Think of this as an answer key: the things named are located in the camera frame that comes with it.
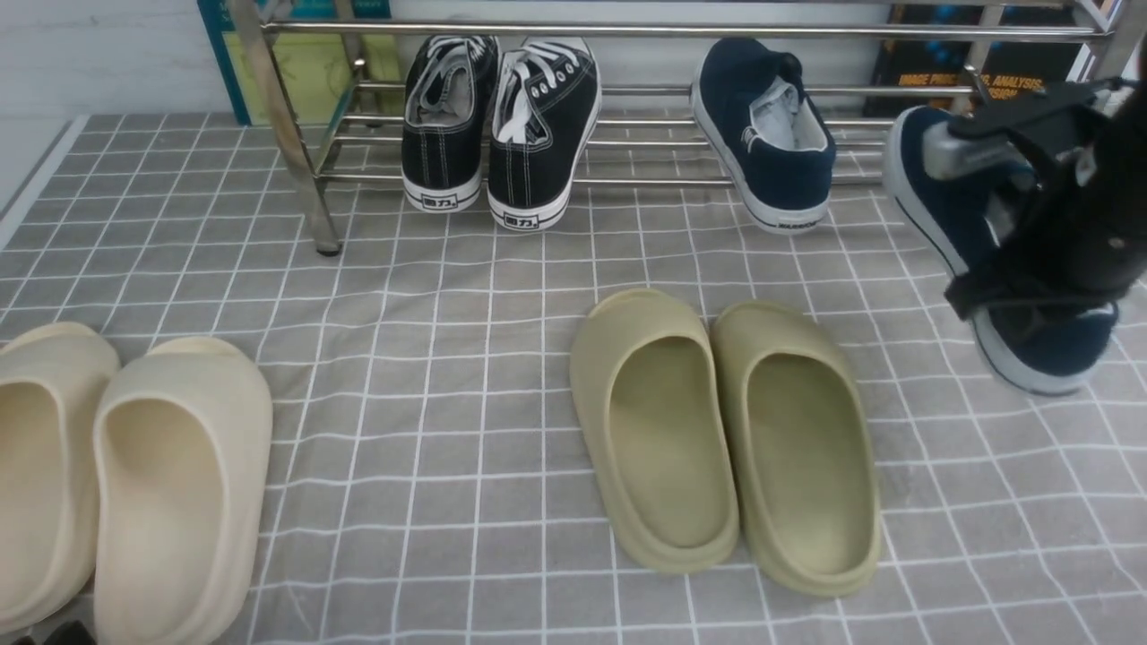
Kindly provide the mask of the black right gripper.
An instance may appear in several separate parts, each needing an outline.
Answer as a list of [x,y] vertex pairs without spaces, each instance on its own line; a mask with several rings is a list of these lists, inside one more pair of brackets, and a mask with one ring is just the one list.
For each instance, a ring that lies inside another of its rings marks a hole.
[[944,293],[963,320],[980,310],[1109,305],[1139,279],[1139,164],[1115,160],[1085,185],[1076,164],[1058,168],[1028,201],[998,250],[955,277]]

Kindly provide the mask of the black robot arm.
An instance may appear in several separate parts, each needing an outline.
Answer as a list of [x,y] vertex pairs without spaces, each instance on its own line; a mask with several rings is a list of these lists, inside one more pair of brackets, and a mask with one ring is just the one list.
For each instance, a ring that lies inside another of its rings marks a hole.
[[949,180],[1025,162],[1035,181],[1009,201],[1012,230],[988,261],[949,285],[963,320],[1040,309],[1050,320],[1111,305],[1144,275],[1144,86],[1122,77],[1056,81],[992,99],[924,142],[924,168]]

